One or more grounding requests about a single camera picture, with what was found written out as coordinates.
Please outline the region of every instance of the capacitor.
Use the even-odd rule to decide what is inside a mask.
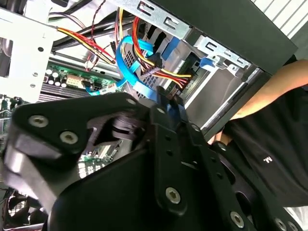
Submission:
[[[66,88],[66,86],[66,79],[64,78],[61,80],[61,87]]]
[[[46,70],[46,74],[47,74],[47,75],[51,75],[51,74],[52,74],[52,70],[47,69],[47,70]]]
[[[50,85],[54,84],[54,78],[52,76],[48,77],[48,84]]]
[[[59,73],[57,71],[52,72],[52,77],[57,78],[59,76]]]
[[[60,79],[60,77],[57,77],[57,78],[54,79],[54,84],[55,84],[57,87],[61,85],[61,79]]]

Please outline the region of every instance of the black side panel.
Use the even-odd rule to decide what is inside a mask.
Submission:
[[[297,50],[249,0],[153,2],[270,74],[274,74]]]

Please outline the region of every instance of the black mechanical clamp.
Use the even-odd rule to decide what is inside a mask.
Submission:
[[[301,230],[232,149],[206,143],[180,98],[157,91],[150,108],[115,93],[16,110],[4,177],[39,198],[45,229]],[[80,155],[118,139],[131,152],[78,180]]]

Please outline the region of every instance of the wire bundle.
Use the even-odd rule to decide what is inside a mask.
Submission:
[[[142,51],[140,49],[140,46],[138,43],[138,36],[137,36],[139,21],[140,21],[140,18],[138,17],[135,17],[133,21],[133,28],[132,28],[133,53],[137,56],[137,60],[140,62],[141,67],[143,69],[149,69],[155,66],[155,64],[152,61],[146,59],[143,56]],[[161,69],[160,71],[157,71],[152,75],[155,77],[159,77],[159,78],[170,79],[176,84],[178,84],[180,88],[183,88],[185,84],[187,84],[188,82],[187,78],[191,77],[191,75],[179,75],[176,73],[169,72],[165,69]]]
[[[97,8],[97,10],[95,11],[95,14],[94,14],[94,16],[93,16],[92,25],[91,25],[91,40],[92,40],[94,43],[96,43],[96,41],[95,41],[95,39],[94,39],[94,36],[93,36],[93,34],[94,34],[94,21],[95,21],[95,17],[96,17],[96,15],[97,15],[97,13],[100,11],[101,7],[105,4],[105,2],[106,2],[106,0],[104,0],[104,1],[100,4],[100,6]],[[90,61],[90,58],[91,58],[91,55],[88,56],[87,63]],[[92,67],[91,67],[90,69],[88,68],[88,64],[87,64],[87,65],[86,65],[86,71],[91,71],[91,70],[93,69],[93,67],[97,64],[98,60],[99,60],[99,57],[93,56],[92,62],[94,61],[94,63],[93,63],[93,65],[92,65]]]
[[[84,46],[87,50],[89,50],[92,54],[98,56],[103,61],[109,63],[109,64],[115,64],[116,61],[114,57],[112,57],[108,52],[106,52],[103,48],[101,48],[99,45],[97,45],[93,40],[78,34],[76,32],[70,31],[68,29],[64,28],[58,28],[58,31],[68,35],[69,37],[73,38],[75,41],[77,41],[79,44]]]

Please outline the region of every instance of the red wire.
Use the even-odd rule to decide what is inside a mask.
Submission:
[[[98,50],[100,50],[101,52],[103,52],[104,54],[108,55],[113,61],[115,61],[114,57],[112,57],[107,51],[105,51],[103,48],[101,48],[99,45],[97,45],[94,41],[92,41],[91,39],[88,39],[87,37],[81,35],[81,34],[78,34],[74,31],[71,31],[71,30],[68,30],[68,29],[64,29],[64,28],[61,28],[62,30],[66,30],[68,31],[69,33],[75,35],[76,37],[80,38],[81,40],[83,40],[85,43],[97,48]]]

